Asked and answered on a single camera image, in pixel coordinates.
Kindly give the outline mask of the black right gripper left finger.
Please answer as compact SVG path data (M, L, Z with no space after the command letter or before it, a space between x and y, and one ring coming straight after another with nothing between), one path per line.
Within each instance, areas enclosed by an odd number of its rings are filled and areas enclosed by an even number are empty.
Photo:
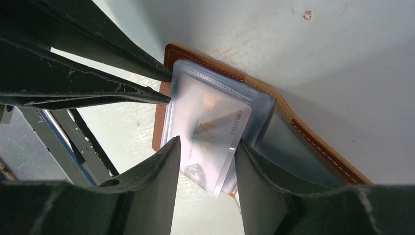
M180 168L181 141L98 187L66 181L3 181L3 235L168 235Z

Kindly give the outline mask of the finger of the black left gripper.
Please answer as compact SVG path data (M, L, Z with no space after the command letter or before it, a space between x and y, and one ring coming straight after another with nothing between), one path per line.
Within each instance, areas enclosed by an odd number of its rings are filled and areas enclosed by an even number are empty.
M171 71L138 47L92 0L31 0L41 21L37 35L55 49L146 76L171 81Z
M62 110L118 102L167 104L170 97L25 42L0 40L0 102Z

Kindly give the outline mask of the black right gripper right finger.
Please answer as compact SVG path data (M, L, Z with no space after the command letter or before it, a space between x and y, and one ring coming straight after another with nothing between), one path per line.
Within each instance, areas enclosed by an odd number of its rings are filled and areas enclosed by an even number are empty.
M413 185L327 188L304 180L241 141L236 175L247 235L412 235Z

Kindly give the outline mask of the brown leather card holder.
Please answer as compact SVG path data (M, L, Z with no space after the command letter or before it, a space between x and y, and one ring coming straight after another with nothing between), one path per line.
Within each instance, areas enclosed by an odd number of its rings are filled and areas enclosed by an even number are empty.
M227 77L258 94L250 104L255 121L243 139L269 161L310 182L336 187L369 184L370 180L307 127L284 98L267 84L232 69L211 57L177 44L165 47L164 65L173 69L178 60L189 60Z

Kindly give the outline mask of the white striped credit cards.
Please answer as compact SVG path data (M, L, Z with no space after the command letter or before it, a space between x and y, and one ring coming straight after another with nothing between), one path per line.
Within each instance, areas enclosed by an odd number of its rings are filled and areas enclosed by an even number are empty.
M252 110L185 73L173 82L172 91L168 134L181 139L180 171L217 197Z

